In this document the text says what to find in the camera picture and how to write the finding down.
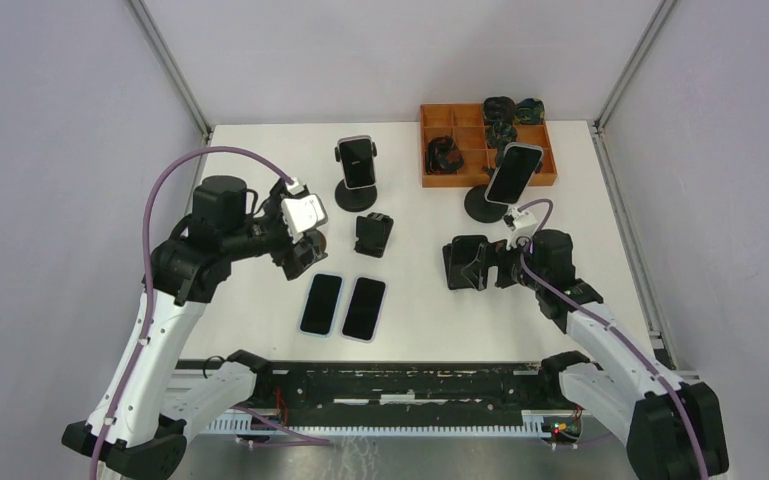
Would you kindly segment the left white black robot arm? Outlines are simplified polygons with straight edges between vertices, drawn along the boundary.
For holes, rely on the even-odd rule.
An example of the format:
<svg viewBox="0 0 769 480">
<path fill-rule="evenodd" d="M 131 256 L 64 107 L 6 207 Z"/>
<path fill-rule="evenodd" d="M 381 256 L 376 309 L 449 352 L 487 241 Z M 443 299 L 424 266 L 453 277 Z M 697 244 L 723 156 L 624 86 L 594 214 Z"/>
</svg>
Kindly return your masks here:
<svg viewBox="0 0 769 480">
<path fill-rule="evenodd" d="M 288 280 L 326 257 L 321 198 L 277 181 L 260 208 L 246 183 L 210 176 L 191 212 L 150 254 L 140 310 L 123 357 L 98 406 L 69 424 L 67 448 L 128 479 L 167 479 L 192 439 L 232 407 L 266 405 L 273 379 L 265 361 L 237 353 L 175 400 L 167 388 L 183 348 L 236 261 L 269 256 Z"/>
</svg>

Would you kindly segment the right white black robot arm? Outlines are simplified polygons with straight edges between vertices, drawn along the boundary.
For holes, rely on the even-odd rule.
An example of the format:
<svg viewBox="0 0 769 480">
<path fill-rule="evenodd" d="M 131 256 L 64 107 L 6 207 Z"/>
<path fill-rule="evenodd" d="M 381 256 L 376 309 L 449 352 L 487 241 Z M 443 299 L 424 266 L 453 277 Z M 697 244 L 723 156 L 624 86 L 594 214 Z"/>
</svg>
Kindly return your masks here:
<svg viewBox="0 0 769 480">
<path fill-rule="evenodd" d="M 619 324 L 602 295 L 579 278 L 569 234 L 539 230 L 509 244 L 457 236 L 443 247 L 449 289 L 481 291 L 496 268 L 498 288 L 532 290 L 540 312 L 580 350 L 541 362 L 540 400 L 572 402 L 625 447 L 640 479 L 709 479 L 730 468 L 719 398 L 646 353 Z"/>
</svg>

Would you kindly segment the lavender case phone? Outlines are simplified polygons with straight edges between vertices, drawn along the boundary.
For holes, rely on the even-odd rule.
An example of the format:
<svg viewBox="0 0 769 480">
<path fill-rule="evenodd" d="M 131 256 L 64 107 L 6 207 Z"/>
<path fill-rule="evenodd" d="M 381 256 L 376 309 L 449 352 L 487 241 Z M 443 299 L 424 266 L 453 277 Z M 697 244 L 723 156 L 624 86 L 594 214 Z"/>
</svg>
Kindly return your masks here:
<svg viewBox="0 0 769 480">
<path fill-rule="evenodd" d="M 341 334 L 357 341 L 371 342 L 377 329 L 385 294 L 385 282 L 359 277 L 353 285 Z"/>
</svg>

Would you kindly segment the grey case phone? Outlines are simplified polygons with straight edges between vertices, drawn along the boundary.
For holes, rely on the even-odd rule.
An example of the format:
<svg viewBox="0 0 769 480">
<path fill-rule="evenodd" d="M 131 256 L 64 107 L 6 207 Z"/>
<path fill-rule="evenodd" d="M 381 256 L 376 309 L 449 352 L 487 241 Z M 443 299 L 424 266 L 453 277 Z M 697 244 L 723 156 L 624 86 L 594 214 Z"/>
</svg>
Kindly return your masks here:
<svg viewBox="0 0 769 480">
<path fill-rule="evenodd" d="M 341 138 L 335 147 L 335 157 L 341 164 L 344 184 L 349 190 L 376 185 L 374 159 L 377 146 L 369 135 Z"/>
</svg>

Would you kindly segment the black wedge phone stand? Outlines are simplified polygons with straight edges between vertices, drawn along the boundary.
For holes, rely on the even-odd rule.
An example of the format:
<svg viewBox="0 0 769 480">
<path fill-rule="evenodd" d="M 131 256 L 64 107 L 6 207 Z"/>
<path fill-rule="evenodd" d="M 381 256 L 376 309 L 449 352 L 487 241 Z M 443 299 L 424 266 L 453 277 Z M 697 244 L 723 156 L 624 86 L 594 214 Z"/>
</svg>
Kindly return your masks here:
<svg viewBox="0 0 769 480">
<path fill-rule="evenodd" d="M 460 268 L 471 262 L 466 261 L 466 242 L 452 242 L 442 248 L 446 283 L 449 290 L 461 288 Z"/>
</svg>

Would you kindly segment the light blue case phone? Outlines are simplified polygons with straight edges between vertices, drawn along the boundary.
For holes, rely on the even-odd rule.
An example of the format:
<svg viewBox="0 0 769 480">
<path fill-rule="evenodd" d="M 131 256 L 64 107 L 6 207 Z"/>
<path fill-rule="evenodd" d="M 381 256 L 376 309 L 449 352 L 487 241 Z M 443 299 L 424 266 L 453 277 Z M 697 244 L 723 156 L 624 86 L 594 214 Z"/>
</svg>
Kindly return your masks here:
<svg viewBox="0 0 769 480">
<path fill-rule="evenodd" d="M 336 275 L 318 273 L 313 277 L 299 324 L 302 333 L 331 333 L 342 286 L 342 278 Z"/>
</svg>

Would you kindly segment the black small phone stand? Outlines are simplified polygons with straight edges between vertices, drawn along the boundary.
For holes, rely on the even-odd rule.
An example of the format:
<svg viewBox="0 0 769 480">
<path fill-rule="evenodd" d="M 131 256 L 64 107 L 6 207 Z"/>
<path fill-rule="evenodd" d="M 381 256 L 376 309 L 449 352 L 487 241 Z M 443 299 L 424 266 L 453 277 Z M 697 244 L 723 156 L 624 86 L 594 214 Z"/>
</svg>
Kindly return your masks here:
<svg viewBox="0 0 769 480">
<path fill-rule="evenodd" d="M 382 258 L 388 244 L 394 220 L 382 213 L 371 212 L 355 219 L 355 246 L 358 254 Z"/>
</svg>

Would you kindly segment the black phone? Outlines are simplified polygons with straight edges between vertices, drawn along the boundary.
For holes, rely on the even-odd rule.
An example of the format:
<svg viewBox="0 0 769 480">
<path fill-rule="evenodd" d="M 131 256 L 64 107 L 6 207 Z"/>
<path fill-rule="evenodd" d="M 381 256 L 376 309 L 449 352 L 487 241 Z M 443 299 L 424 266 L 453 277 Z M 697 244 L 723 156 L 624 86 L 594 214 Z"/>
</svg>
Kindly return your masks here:
<svg viewBox="0 0 769 480">
<path fill-rule="evenodd" d="M 484 235 L 457 236 L 451 242 L 447 263 L 447 282 L 452 290 L 486 287 L 486 247 Z"/>
</svg>

